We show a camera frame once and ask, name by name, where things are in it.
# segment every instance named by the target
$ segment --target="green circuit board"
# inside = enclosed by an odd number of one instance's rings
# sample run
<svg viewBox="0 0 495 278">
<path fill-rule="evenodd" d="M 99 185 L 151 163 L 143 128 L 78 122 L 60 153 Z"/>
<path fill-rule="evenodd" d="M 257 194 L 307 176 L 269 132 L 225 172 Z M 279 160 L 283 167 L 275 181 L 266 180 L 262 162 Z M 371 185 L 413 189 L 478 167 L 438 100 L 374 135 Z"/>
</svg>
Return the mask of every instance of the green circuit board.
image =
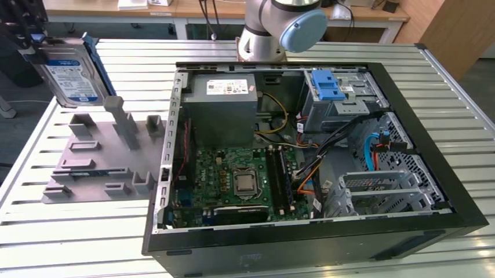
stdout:
<svg viewBox="0 0 495 278">
<path fill-rule="evenodd" d="M 285 151 L 286 168 L 298 168 L 295 152 L 291 148 Z M 235 192 L 235 173 L 239 170 L 255 170 L 258 193 L 242 198 Z M 270 222 L 309 219 L 306 201 L 294 202 L 295 210 L 285 215 L 274 211 L 271 187 L 267 173 L 266 149 L 201 149 L 197 154 L 197 186 L 191 192 L 191 206 L 234 206 L 261 205 L 270 208 Z M 185 211 L 183 221 L 189 227 L 203 226 L 201 211 Z"/>
</svg>

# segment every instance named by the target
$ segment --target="slotted aluminum surface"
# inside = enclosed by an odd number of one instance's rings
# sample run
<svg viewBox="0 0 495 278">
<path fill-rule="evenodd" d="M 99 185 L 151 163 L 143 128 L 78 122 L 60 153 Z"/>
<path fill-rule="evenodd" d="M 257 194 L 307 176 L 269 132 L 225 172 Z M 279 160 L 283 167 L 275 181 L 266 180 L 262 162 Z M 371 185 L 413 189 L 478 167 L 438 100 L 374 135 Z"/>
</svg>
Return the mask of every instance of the slotted aluminum surface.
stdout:
<svg viewBox="0 0 495 278">
<path fill-rule="evenodd" d="M 167 118 L 177 61 L 235 61 L 233 42 L 102 40 L 98 44 L 124 109 L 136 120 Z M 427 52 L 413 45 L 321 43 L 290 61 L 385 64 L 449 163 L 490 222 L 495 222 L 495 141 L 473 101 Z M 142 256 L 146 200 L 40 203 L 76 112 L 110 120 L 100 107 L 60 108 L 52 101 L 0 188 L 0 275 L 4 277 L 170 277 Z M 402 260 L 294 269 L 269 277 L 493 277 L 495 225 L 445 240 Z"/>
</svg>

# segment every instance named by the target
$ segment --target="ram slot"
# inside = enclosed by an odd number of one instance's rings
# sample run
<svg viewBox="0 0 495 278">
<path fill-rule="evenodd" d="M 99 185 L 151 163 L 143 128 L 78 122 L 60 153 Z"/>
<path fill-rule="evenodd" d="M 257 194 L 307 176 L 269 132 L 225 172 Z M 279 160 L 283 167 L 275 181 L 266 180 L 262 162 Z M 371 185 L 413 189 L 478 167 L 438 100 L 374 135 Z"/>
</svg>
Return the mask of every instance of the ram slot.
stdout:
<svg viewBox="0 0 495 278">
<path fill-rule="evenodd" d="M 290 210 L 295 210 L 294 208 L 294 196 L 293 196 L 293 187 L 291 187 L 291 178 L 289 175 L 289 170 L 287 170 L 287 162 L 286 162 L 286 157 L 285 157 L 285 152 L 282 150 L 282 147 L 279 147 L 279 159 L 281 159 L 281 175 L 283 177 L 283 183 L 286 186 L 286 195 L 287 195 L 287 201 L 289 201 L 289 207 Z"/>
<path fill-rule="evenodd" d="M 269 168 L 269 181 L 274 211 L 281 215 L 290 209 L 285 179 L 281 175 L 281 156 L 274 148 L 266 150 L 266 164 Z"/>
</svg>

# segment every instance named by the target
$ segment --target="power supply label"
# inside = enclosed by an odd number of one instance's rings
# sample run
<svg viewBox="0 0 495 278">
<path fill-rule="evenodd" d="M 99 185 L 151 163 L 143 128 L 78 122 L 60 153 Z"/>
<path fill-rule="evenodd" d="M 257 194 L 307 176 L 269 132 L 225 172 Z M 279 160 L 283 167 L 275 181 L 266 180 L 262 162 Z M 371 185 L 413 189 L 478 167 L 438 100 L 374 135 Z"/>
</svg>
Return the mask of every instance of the power supply label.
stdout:
<svg viewBox="0 0 495 278">
<path fill-rule="evenodd" d="M 249 94 L 247 79 L 219 79 L 207 82 L 207 94 Z"/>
<path fill-rule="evenodd" d="M 78 60 L 50 60 L 47 69 L 70 100 L 91 102 L 99 99 Z"/>
</svg>

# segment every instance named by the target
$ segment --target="floor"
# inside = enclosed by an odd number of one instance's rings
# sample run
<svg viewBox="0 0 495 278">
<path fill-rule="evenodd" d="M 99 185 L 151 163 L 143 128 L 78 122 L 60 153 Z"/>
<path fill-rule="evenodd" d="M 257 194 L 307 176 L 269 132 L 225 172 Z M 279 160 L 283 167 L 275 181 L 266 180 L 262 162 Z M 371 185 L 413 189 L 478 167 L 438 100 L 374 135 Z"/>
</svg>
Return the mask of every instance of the floor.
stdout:
<svg viewBox="0 0 495 278">
<path fill-rule="evenodd" d="M 67 33 L 72 25 L 50 24 L 48 31 L 52 36 L 80 36 L 82 30 L 90 30 L 95 37 L 102 38 L 134 38 L 134 39 L 175 39 L 175 35 L 168 33 L 168 24 L 140 24 L 134 28 L 131 24 L 99 24 L 94 28 L 91 24 L 76 24 L 75 32 Z M 238 27 L 221 28 L 222 39 L 234 39 L 241 33 Z M 205 39 L 207 31 L 203 26 L 194 26 L 189 30 L 191 38 Z M 481 59 L 465 78 L 461 85 L 469 92 L 471 98 L 481 106 L 485 113 L 495 121 L 495 59 Z M 46 85 L 22 89 L 0 73 L 0 96 L 7 101 L 36 100 L 50 101 L 52 94 Z M 16 102 L 11 103 L 18 110 L 14 119 L 0 117 L 0 165 L 2 163 L 15 163 L 19 153 L 40 120 L 47 103 L 42 102 Z M 0 166 L 0 183 L 8 174 L 8 167 Z"/>
</svg>

